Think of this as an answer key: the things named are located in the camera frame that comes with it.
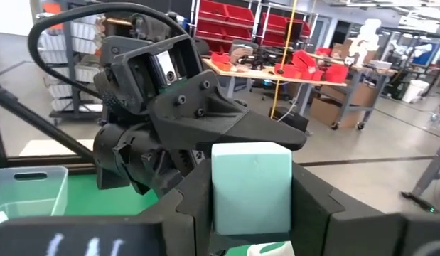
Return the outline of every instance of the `concrete floor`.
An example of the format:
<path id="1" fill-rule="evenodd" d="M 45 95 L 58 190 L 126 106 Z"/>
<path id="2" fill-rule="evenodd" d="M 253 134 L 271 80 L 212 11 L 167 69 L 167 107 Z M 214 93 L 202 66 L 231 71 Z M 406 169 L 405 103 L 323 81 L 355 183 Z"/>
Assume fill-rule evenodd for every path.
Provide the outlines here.
<path id="1" fill-rule="evenodd" d="M 1 72 L 14 65 L 17 67 Z M 0 83 L 18 96 L 20 102 L 48 118 L 51 97 L 43 85 L 41 71 L 28 56 L 26 38 L 0 34 Z M 236 97 L 247 101 L 254 111 L 268 113 L 271 100 L 261 101 L 259 90 L 238 92 Z M 308 169 L 315 175 L 383 212 L 422 212 L 400 198 L 398 192 L 411 190 L 429 163 L 429 160 L 407 158 L 433 156 L 440 146 L 440 125 L 434 126 L 429 121 L 430 112 L 439 103 L 438 94 L 413 105 L 381 98 L 377 111 L 361 132 L 333 131 L 311 119 L 308 129 L 313 136 L 302 150 L 294 152 L 294 161 L 314 163 Z M 60 128 L 76 139 L 92 139 L 99 129 L 94 120 L 66 121 Z M 30 140 L 48 139 L 1 108 L 0 130 L 6 150 L 12 156 L 18 155 Z M 381 160 L 360 164 L 319 163 L 354 159 Z M 424 197 L 440 209 L 440 184 L 433 184 Z"/>

